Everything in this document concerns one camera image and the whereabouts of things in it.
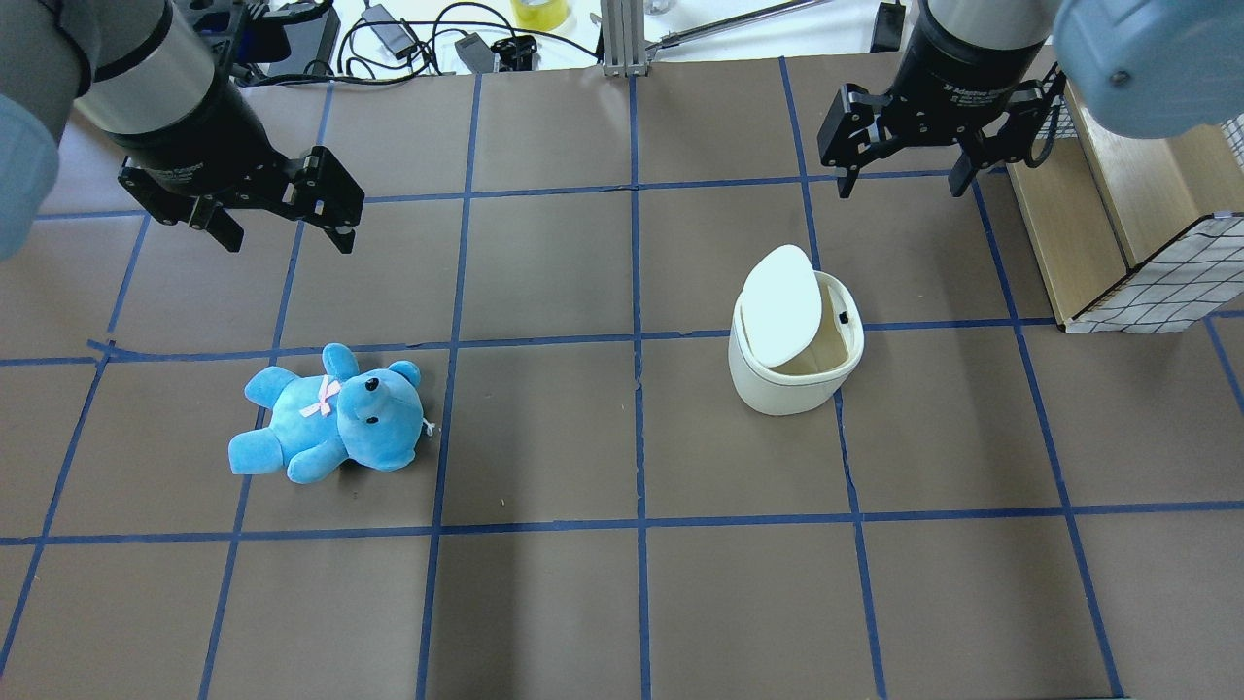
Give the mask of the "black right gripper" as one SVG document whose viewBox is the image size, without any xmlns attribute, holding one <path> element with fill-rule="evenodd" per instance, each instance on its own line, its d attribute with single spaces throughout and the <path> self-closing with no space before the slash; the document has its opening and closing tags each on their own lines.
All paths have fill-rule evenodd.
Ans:
<svg viewBox="0 0 1244 700">
<path fill-rule="evenodd" d="M 1042 40 L 986 48 L 948 29 L 916 29 L 884 94 L 841 86 L 817 132 L 822 165 L 848 199 L 862 169 L 902 148 L 960 145 L 948 177 L 962 196 L 996 162 L 1033 160 L 1054 114 L 1054 72 L 1026 80 Z"/>
</svg>

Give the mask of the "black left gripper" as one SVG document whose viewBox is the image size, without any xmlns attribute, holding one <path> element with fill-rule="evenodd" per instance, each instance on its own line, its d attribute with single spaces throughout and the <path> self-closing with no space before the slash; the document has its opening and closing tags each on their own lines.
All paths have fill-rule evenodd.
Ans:
<svg viewBox="0 0 1244 700">
<path fill-rule="evenodd" d="M 187 223 L 228 252 L 244 230 L 229 209 L 262 209 L 318 228 L 343 256 L 355 252 L 364 191 L 326 145 L 280 154 L 240 91 L 215 77 L 187 114 L 160 128 L 107 126 L 124 153 L 119 185 L 162 225 Z"/>
</svg>

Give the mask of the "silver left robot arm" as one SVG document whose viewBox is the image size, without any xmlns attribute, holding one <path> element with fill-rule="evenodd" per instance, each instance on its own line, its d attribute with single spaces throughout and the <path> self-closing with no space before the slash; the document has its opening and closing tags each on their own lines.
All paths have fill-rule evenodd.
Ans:
<svg viewBox="0 0 1244 700">
<path fill-rule="evenodd" d="M 337 155 L 272 145 L 243 97 L 243 68 L 289 56 L 285 27 L 330 2 L 267 16 L 262 1 L 5 1 L 2 259 L 26 242 L 82 114 L 124 154 L 119 185 L 160 225 L 238 252 L 235 211 L 267 211 L 355 249 L 364 191 Z"/>
</svg>

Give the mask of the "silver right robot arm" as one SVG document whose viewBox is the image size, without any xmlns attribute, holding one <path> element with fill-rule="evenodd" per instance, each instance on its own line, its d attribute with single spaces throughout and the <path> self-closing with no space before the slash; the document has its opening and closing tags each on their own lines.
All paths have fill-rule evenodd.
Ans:
<svg viewBox="0 0 1244 700">
<path fill-rule="evenodd" d="M 1239 1 L 919 1 L 893 83 L 843 85 L 817 134 L 848 196 L 862 169 L 904 148 L 958 145 L 950 194 L 999 163 L 1042 163 L 1071 86 L 1088 114 L 1164 139 L 1242 114 Z"/>
</svg>

